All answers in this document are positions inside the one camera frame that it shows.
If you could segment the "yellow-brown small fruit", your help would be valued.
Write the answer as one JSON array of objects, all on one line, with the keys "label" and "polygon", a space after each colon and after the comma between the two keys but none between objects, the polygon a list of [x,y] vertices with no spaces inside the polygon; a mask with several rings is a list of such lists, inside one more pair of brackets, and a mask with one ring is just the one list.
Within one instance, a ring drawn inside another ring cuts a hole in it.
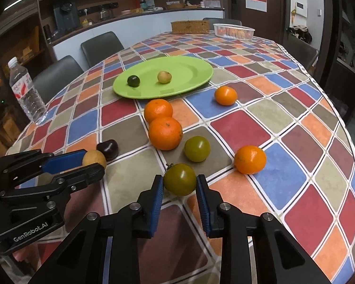
[{"label": "yellow-brown small fruit", "polygon": [[82,160],[82,165],[87,166],[91,164],[100,164],[103,168],[106,168],[107,161],[105,156],[98,150],[90,150],[85,153]]}]

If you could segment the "dark purple plum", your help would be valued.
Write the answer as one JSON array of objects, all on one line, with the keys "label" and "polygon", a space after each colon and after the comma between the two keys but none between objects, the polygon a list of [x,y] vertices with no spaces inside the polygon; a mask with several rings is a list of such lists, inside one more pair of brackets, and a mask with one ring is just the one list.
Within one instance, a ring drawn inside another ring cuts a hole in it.
[{"label": "dark purple plum", "polygon": [[104,155],[107,162],[113,161],[119,155],[119,145],[114,139],[98,143],[96,150]]}]

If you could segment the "small orange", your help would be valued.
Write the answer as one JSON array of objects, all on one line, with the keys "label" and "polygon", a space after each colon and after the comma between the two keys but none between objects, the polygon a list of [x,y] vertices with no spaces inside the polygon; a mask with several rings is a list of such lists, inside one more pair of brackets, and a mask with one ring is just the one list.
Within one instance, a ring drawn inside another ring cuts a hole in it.
[{"label": "small orange", "polygon": [[266,166],[267,156],[257,146],[243,146],[235,153],[235,168],[242,174],[255,174]]},{"label": "small orange", "polygon": [[237,91],[228,86],[221,86],[215,91],[215,100],[219,105],[231,106],[238,99]]}]

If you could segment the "green tomato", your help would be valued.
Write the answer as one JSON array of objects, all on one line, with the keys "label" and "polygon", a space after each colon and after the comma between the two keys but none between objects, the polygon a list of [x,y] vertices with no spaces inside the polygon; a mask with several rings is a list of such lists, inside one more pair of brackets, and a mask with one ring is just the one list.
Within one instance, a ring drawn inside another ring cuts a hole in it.
[{"label": "green tomato", "polygon": [[185,142],[183,151],[191,162],[203,162],[211,153],[210,142],[205,137],[194,136]]},{"label": "green tomato", "polygon": [[164,187],[176,196],[186,196],[191,194],[197,184],[196,173],[187,164],[170,164],[163,176]]}]

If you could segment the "large orange front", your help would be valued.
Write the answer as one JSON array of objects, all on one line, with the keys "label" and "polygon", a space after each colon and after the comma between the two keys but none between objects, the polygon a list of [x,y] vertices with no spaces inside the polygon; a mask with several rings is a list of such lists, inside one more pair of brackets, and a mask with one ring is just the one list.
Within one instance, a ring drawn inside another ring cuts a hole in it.
[{"label": "large orange front", "polygon": [[159,150],[177,148],[183,138],[183,128],[173,117],[159,117],[149,125],[149,140]]}]

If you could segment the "large orange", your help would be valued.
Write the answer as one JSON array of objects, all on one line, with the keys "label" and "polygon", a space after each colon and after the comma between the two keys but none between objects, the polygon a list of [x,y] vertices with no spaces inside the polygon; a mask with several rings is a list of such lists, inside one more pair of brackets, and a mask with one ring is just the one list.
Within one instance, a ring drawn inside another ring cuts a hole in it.
[{"label": "large orange", "polygon": [[145,120],[150,124],[159,117],[172,117],[173,107],[164,99],[153,99],[145,105],[143,114]]},{"label": "large orange", "polygon": [[177,148],[183,138],[183,128],[173,117],[159,117],[149,125],[149,140],[159,150]]}]

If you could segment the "dark chair near left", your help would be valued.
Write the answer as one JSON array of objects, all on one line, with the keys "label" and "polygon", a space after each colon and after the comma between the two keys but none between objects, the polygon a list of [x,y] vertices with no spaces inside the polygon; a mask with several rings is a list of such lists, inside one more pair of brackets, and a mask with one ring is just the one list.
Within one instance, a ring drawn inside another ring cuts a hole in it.
[{"label": "dark chair near left", "polygon": [[47,104],[81,74],[83,70],[80,65],[68,55],[38,74],[33,83],[43,102]]}]

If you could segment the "dark green fruit on plate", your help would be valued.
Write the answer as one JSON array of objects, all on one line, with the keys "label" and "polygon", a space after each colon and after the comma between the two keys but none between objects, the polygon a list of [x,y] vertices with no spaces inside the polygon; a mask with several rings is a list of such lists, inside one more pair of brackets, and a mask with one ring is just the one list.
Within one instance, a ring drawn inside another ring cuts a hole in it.
[{"label": "dark green fruit on plate", "polygon": [[131,75],[128,77],[127,79],[127,84],[130,86],[130,87],[138,87],[140,85],[140,79],[138,76],[136,75]]}]

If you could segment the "pale yellow fruit on plate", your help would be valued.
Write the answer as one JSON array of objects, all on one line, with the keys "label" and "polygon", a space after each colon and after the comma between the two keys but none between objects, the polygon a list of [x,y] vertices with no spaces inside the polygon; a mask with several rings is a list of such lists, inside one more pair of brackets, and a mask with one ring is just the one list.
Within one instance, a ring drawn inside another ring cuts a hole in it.
[{"label": "pale yellow fruit on plate", "polygon": [[157,75],[158,82],[161,84],[168,84],[172,79],[172,75],[166,71],[160,71]]}]

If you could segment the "black coffee machine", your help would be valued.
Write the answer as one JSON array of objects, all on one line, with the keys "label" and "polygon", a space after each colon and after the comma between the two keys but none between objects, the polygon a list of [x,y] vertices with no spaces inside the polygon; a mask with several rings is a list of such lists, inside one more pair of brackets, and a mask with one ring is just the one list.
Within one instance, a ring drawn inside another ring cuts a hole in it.
[{"label": "black coffee machine", "polygon": [[54,7],[56,26],[62,32],[71,32],[81,27],[77,7],[73,2],[66,2]]}]

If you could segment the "glass kettle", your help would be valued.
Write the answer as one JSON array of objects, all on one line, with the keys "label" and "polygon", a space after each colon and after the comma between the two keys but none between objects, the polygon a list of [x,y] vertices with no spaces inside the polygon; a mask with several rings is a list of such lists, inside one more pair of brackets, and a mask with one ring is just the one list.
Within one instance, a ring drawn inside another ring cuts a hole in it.
[{"label": "glass kettle", "polygon": [[111,19],[110,9],[107,9],[104,6],[101,6],[100,13],[99,13],[99,19],[100,19],[100,21],[106,21],[108,19]]}]

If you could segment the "dark chair right side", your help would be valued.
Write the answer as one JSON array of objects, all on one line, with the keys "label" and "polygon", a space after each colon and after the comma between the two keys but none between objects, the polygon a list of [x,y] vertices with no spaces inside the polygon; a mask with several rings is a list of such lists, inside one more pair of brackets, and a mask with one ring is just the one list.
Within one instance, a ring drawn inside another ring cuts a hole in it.
[{"label": "dark chair right side", "polygon": [[319,51],[310,44],[298,39],[292,34],[288,34],[283,41],[283,47],[308,71],[315,63]]}]

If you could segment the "dark chair table end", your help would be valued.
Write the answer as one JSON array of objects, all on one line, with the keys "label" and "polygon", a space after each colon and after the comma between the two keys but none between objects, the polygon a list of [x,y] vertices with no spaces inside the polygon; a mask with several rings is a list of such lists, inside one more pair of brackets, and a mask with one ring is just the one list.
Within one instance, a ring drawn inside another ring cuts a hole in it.
[{"label": "dark chair table end", "polygon": [[236,19],[221,19],[221,18],[210,18],[206,17],[203,21],[207,21],[209,23],[209,30],[214,31],[214,24],[232,24],[241,26],[242,22]]}]

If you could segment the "oranges in basket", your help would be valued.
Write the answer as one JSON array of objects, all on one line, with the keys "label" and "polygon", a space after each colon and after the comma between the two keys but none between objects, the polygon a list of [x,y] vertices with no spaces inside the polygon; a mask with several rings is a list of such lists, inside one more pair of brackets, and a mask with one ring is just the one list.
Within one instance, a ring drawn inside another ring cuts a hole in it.
[{"label": "oranges in basket", "polygon": [[254,30],[229,27],[229,26],[219,26],[215,31],[216,36],[224,37],[227,39],[237,39],[237,40],[250,40],[254,35]]}]

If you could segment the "dark wooden door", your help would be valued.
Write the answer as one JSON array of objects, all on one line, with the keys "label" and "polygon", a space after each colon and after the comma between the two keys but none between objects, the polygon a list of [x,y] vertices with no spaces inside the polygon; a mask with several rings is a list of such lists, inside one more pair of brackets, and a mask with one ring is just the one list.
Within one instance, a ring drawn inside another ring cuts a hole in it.
[{"label": "dark wooden door", "polygon": [[226,16],[254,29],[254,35],[283,43],[289,0],[224,0]]}]

